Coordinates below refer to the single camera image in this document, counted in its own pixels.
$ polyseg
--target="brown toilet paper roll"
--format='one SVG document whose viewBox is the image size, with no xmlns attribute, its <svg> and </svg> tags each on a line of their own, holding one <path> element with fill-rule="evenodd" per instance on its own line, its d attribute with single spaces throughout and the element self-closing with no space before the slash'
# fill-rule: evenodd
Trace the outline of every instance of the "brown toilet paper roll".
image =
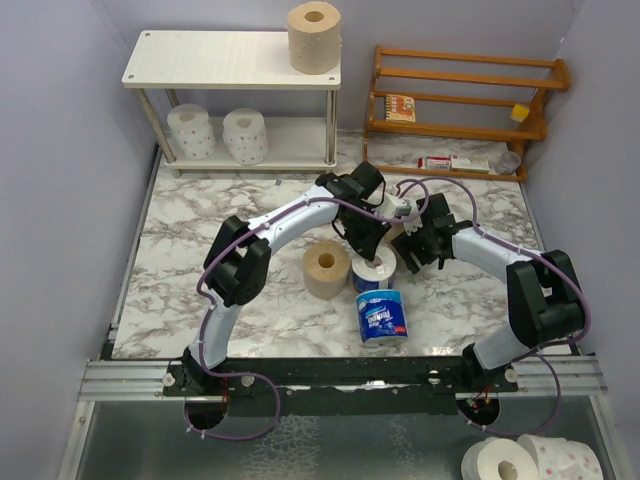
<svg viewBox="0 0 640 480">
<path fill-rule="evenodd" d="M 340 61 L 340 12 L 327 2 L 309 2 L 289 12 L 289 59 L 302 73 L 326 73 Z"/>
<path fill-rule="evenodd" d="M 304 284 L 312 295 L 330 300 L 338 295 L 347 281 L 351 260 L 338 242 L 324 240 L 304 252 Z"/>
</svg>

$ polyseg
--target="shelf leg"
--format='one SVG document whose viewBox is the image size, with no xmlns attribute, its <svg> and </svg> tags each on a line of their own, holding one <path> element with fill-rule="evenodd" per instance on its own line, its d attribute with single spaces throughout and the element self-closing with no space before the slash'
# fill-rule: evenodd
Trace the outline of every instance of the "shelf leg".
<svg viewBox="0 0 640 480">
<path fill-rule="evenodd" d="M 180 100 L 178 100 L 178 95 L 176 94 L 176 91 L 173 88 L 167 88 L 165 92 L 167 92 L 167 97 L 169 97 L 169 103 L 171 104 L 172 108 L 180 105 Z"/>
<path fill-rule="evenodd" d="M 160 144 L 160 148 L 162 148 L 165 157 L 167 157 L 167 163 L 175 163 L 176 156 L 173 154 L 173 150 L 171 150 L 171 147 L 169 146 L 167 136 L 164 134 L 164 130 L 162 130 L 162 125 L 160 125 L 160 120 L 158 119 L 158 115 L 156 114 L 153 105 L 151 105 L 151 102 L 149 101 L 149 97 L 147 97 L 147 94 L 142 88 L 134 88 L 133 91 L 136 92 L 138 100 L 140 100 L 140 105 L 142 105 L 144 113 L 147 114 L 147 118 L 153 127 L 153 131 L 156 134 L 156 139 Z"/>
<path fill-rule="evenodd" d="M 338 91 L 327 90 L 327 165 L 336 163 L 336 136 L 338 129 Z"/>
</svg>

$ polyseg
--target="wrapped toilet paper roll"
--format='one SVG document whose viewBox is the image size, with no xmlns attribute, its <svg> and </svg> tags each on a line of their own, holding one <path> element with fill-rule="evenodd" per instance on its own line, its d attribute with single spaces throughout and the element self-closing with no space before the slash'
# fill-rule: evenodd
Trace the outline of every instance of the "wrapped toilet paper roll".
<svg viewBox="0 0 640 480">
<path fill-rule="evenodd" d="M 238 108 L 224 117 L 222 125 L 224 144 L 236 162 L 241 165 L 256 165 L 267 158 L 267 128 L 259 111 Z"/>
<path fill-rule="evenodd" d="M 360 293 L 393 288 L 396 265 L 396 256 L 391 249 L 385 245 L 378 245 L 372 262 L 362 257 L 353 258 L 353 286 Z"/>
<path fill-rule="evenodd" d="M 522 435 L 518 444 L 533 457 L 539 478 L 548 480 L 602 480 L 598 457 L 584 443 L 564 438 Z"/>
<path fill-rule="evenodd" d="M 185 158 L 201 160 L 213 153 L 216 138 L 204 107 L 195 103 L 178 105 L 169 112 L 167 123 Z"/>
</svg>

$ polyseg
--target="small book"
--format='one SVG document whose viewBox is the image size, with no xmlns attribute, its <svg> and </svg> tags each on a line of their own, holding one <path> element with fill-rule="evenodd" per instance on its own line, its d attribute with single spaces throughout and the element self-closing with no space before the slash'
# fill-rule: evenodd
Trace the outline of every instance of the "small book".
<svg viewBox="0 0 640 480">
<path fill-rule="evenodd" d="M 404 95 L 387 95 L 385 100 L 385 118 L 388 122 L 416 121 L 416 101 Z"/>
</svg>

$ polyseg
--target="white toilet paper roll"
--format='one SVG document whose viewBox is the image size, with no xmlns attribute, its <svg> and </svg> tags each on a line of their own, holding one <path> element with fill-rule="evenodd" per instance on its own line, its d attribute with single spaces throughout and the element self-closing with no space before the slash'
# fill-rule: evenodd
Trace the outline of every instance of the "white toilet paper roll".
<svg viewBox="0 0 640 480">
<path fill-rule="evenodd" d="M 356 256 L 351 261 L 353 286 L 358 292 L 393 288 L 396 273 L 396 256 L 385 245 L 379 245 L 372 262 Z"/>
<path fill-rule="evenodd" d="M 167 123 L 186 158 L 200 160 L 213 153 L 216 138 L 204 107 L 195 103 L 178 105 L 169 112 Z"/>
<path fill-rule="evenodd" d="M 533 457 L 541 479 L 602 480 L 598 457 L 584 443 L 522 435 L 518 444 Z"/>
<path fill-rule="evenodd" d="M 241 165 L 256 165 L 269 155 L 264 117 L 253 108 L 230 112 L 222 122 L 222 138 L 233 159 Z"/>
<path fill-rule="evenodd" d="M 461 471 L 464 480 L 538 480 L 531 455 L 504 438 L 488 438 L 467 450 Z"/>
</svg>

